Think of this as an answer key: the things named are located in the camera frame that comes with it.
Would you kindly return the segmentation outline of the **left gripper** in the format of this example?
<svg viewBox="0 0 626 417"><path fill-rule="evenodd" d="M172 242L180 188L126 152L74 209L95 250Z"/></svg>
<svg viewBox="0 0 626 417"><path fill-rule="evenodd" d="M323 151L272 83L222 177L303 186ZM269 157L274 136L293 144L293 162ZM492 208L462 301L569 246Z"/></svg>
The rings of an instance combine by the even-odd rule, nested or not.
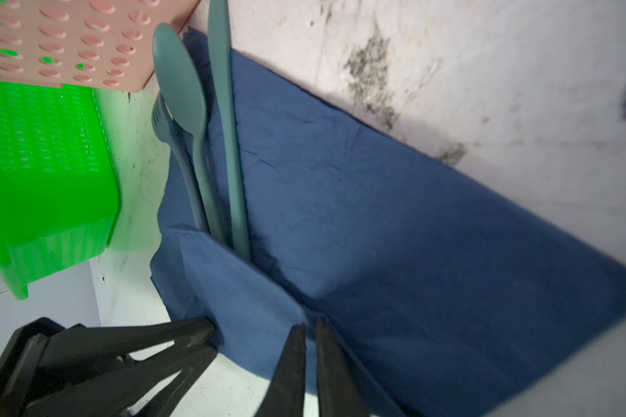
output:
<svg viewBox="0 0 626 417"><path fill-rule="evenodd" d="M62 325L42 317L13 333L0 357L0 416L117 416L162 380L174 376L175 379L138 413L139 416L170 416L217 357L217 349L208 343L180 349L172 346L145 361L29 404L36 392L32 384L39 362L76 365L178 339L204 341L213 335L216 325L202 317L150 326L76 326L63 330Z"/></svg>

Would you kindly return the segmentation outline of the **green plastic basket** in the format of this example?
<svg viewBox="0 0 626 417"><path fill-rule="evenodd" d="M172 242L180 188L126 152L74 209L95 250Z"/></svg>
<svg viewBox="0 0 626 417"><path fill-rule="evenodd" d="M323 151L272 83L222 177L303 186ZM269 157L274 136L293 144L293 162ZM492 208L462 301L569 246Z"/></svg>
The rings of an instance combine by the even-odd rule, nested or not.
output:
<svg viewBox="0 0 626 417"><path fill-rule="evenodd" d="M10 292L102 254L121 208L91 88L0 81L0 272Z"/></svg>

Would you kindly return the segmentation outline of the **green plastic knife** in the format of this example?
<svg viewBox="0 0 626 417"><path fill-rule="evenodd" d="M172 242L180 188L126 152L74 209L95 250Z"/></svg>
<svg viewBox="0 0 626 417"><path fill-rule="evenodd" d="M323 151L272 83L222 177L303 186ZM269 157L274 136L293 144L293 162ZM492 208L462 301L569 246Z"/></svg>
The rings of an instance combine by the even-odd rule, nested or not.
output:
<svg viewBox="0 0 626 417"><path fill-rule="evenodd" d="M249 225L246 213L238 132L236 132L231 69L231 25L229 5L226 0L210 1L208 40L212 81L224 135L233 248L243 260L249 262L251 260Z"/></svg>

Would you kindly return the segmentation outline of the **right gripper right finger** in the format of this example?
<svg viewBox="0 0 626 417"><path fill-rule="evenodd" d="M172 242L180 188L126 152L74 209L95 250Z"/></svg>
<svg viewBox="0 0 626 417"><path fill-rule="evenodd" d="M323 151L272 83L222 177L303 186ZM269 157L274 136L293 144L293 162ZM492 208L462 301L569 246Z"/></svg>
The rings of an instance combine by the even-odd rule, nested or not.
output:
<svg viewBox="0 0 626 417"><path fill-rule="evenodd" d="M316 388L321 417L368 417L344 351L328 321L316 322Z"/></svg>

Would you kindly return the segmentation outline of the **blue plastic fork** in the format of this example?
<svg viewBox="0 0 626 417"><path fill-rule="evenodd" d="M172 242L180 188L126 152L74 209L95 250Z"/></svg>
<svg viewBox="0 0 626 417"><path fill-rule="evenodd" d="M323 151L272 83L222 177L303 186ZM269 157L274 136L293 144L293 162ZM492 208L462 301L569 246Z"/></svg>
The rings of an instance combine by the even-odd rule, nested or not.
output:
<svg viewBox="0 0 626 417"><path fill-rule="evenodd" d="M171 116L161 91L158 92L153 105L151 125L158 140L170 147L176 166L183 176L195 226L201 231L208 232L208 222L203 209L198 183L196 182L191 156L184 142L184 129Z"/></svg>

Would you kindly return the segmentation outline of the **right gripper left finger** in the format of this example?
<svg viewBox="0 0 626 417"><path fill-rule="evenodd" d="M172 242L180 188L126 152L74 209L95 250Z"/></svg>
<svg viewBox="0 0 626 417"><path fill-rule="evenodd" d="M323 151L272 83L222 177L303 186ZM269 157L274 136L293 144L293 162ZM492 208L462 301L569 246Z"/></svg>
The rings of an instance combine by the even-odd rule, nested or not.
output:
<svg viewBox="0 0 626 417"><path fill-rule="evenodd" d="M305 341L305 326L302 324L293 326L255 417L302 417L304 415Z"/></svg>

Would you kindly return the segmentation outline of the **dark blue paper napkin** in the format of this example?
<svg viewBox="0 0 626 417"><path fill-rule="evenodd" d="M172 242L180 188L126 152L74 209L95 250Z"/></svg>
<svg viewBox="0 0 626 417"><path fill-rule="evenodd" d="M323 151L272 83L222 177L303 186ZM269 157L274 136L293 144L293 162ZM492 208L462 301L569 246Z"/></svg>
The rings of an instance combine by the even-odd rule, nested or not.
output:
<svg viewBox="0 0 626 417"><path fill-rule="evenodd" d="M480 416L626 317L626 267L232 55L251 259L196 230L171 166L151 280L174 321L274 374L329 321L381 416Z"/></svg>

